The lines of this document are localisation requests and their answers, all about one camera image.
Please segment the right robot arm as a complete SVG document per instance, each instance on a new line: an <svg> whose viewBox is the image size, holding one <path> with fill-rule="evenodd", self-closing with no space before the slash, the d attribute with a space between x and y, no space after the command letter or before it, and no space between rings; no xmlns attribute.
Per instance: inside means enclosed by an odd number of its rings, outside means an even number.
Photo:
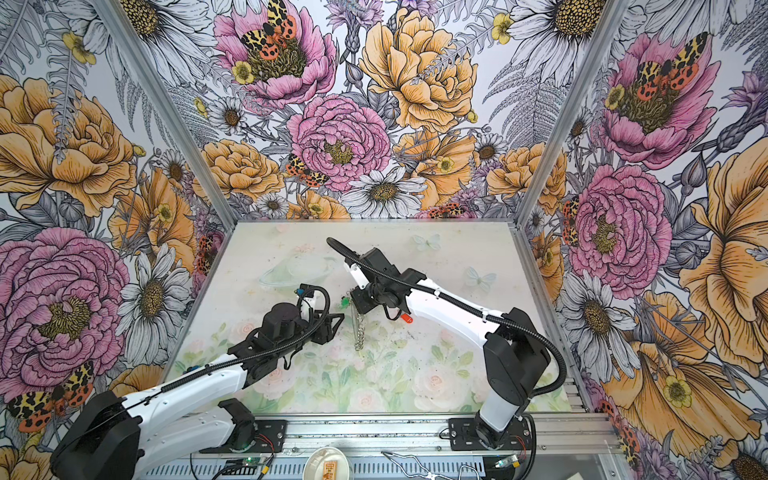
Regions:
<svg viewBox="0 0 768 480"><path fill-rule="evenodd" d="M328 245L344 258L356 283L350 296L359 313L381 308L386 314L395 310L402 319L429 320L482 351L490 392L475 415L474 437L483 447L500 448L531 400L564 385L568 372L562 352L524 310L477 305L420 271L399 270L377 248L360 255L333 239Z"/></svg>

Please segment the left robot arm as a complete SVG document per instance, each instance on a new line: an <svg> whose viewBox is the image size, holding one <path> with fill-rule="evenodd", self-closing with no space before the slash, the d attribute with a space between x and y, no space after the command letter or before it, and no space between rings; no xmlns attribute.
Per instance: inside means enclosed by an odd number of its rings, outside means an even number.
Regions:
<svg viewBox="0 0 768 480"><path fill-rule="evenodd" d="M308 300L281 302L260 327L212 362L161 385L93 396L51 456L59 479L136 479L192 453L245 452L267 438L235 393L287 367L308 343L332 340L344 316Z"/></svg>

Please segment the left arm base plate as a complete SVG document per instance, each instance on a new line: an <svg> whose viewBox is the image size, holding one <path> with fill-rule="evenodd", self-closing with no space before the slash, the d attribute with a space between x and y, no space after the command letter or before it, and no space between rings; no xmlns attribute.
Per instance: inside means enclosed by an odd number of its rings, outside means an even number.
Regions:
<svg viewBox="0 0 768 480"><path fill-rule="evenodd" d="M236 426L225 443L206 448L201 454L281 453L287 437L285 420L257 419L250 426Z"/></svg>

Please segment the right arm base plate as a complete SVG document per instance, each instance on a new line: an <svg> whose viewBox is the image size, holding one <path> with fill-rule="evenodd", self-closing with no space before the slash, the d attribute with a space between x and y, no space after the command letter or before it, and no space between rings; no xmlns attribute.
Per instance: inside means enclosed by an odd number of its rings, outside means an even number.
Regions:
<svg viewBox="0 0 768 480"><path fill-rule="evenodd" d="M447 421L452 451L518 451L528 449L534 423L527 417L513 417L503 432L497 432L479 417L452 417Z"/></svg>

